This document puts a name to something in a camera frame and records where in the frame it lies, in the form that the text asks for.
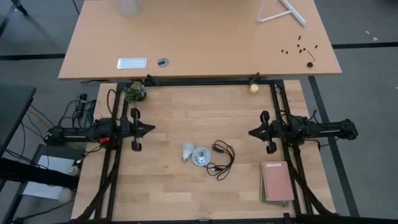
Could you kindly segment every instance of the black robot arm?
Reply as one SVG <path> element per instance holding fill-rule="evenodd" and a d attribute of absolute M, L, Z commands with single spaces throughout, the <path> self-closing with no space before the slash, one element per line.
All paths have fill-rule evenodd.
<path fill-rule="evenodd" d="M 269 154 L 276 151 L 276 144 L 272 141 L 272 138 L 287 138 L 288 142 L 301 145 L 306 139 L 310 138 L 338 137 L 354 140 L 358 136 L 354 123 L 349 119 L 339 122 L 318 123 L 316 119 L 316 122 L 314 122 L 307 117 L 286 116 L 289 116 L 289 124 L 278 119 L 269 124 L 269 112 L 263 111 L 260 115 L 261 125 L 249 131 L 249 135 L 262 141 L 268 141 L 267 152 Z"/>
<path fill-rule="evenodd" d="M 120 126 L 111 118 L 96 120 L 89 128 L 63 128 L 56 126 L 48 130 L 44 141 L 48 145 L 61 145 L 66 142 L 101 142 L 102 139 L 106 142 L 109 141 L 112 135 L 120 134 L 122 138 L 134 136 L 131 148 L 134 151 L 141 151 L 142 146 L 139 143 L 139 138 L 144 137 L 149 131 L 155 129 L 155 126 L 139 121 L 141 114 L 136 108 L 131 109 L 131 117 L 133 122 L 130 122 L 126 115 L 122 115 Z"/>

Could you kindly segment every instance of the small yellow object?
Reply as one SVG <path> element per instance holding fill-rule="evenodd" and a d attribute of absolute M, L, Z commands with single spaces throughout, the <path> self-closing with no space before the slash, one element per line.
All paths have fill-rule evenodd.
<path fill-rule="evenodd" d="M 259 91 L 259 89 L 260 89 L 259 85 L 257 85 L 257 84 L 252 84 L 252 85 L 250 85 L 250 90 L 249 90 L 249 92 L 250 92 L 251 94 L 256 94 L 256 93 Z"/>

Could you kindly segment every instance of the notebook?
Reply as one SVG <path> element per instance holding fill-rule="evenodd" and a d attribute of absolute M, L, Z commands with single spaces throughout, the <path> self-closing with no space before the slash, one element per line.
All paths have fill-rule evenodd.
<path fill-rule="evenodd" d="M 287 163 L 285 161 L 263 162 L 261 164 L 260 202 L 287 207 L 289 201 L 293 199 Z"/>

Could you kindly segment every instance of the light wood tabletop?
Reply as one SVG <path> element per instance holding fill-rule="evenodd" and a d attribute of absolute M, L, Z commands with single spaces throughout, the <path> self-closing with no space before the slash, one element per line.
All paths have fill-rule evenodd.
<path fill-rule="evenodd" d="M 85 1 L 59 78 L 340 74 L 314 1 L 289 2 L 306 27 L 291 14 L 258 23 L 259 0 L 143 0 L 135 16 L 122 15 L 116 0 Z M 284 11 L 266 0 L 262 15 Z M 119 58 L 146 58 L 147 65 L 120 70 Z M 170 64 L 159 67 L 161 58 Z"/>
<path fill-rule="evenodd" d="M 110 117 L 106 94 L 111 88 L 116 84 L 100 86 L 96 118 Z M 261 162 L 283 161 L 284 157 L 277 139 L 277 152 L 267 154 L 267 143 L 248 135 L 260 125 L 261 111 L 268 110 L 271 120 L 275 119 L 269 85 L 261 85 L 256 95 L 248 89 L 246 85 L 149 87 L 147 98 L 137 108 L 141 121 L 156 128 L 141 139 L 141 152 L 131 150 L 132 138 L 123 140 L 113 220 L 275 218 L 283 217 L 284 212 L 294 216 L 292 203 L 284 208 L 259 202 Z M 285 81 L 285 89 L 291 113 L 308 116 L 300 82 Z M 182 162 L 184 142 L 211 148 L 217 139 L 236 152 L 231 172 L 222 181 L 191 160 Z M 87 151 L 95 146 L 90 143 Z M 308 142 L 300 148 L 308 186 L 334 211 L 317 144 Z M 84 211 L 98 190 L 103 157 L 101 150 L 85 158 L 72 218 Z M 212 153 L 212 162 L 227 163 L 228 157 Z M 298 193 L 305 212 L 299 187 Z"/>

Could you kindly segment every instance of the light bulb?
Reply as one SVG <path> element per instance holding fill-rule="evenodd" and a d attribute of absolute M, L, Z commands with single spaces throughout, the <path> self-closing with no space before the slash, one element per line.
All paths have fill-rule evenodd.
<path fill-rule="evenodd" d="M 185 162 L 192 154 L 193 150 L 195 150 L 195 145 L 193 142 L 186 142 L 183 146 L 182 151 L 182 161 Z"/>

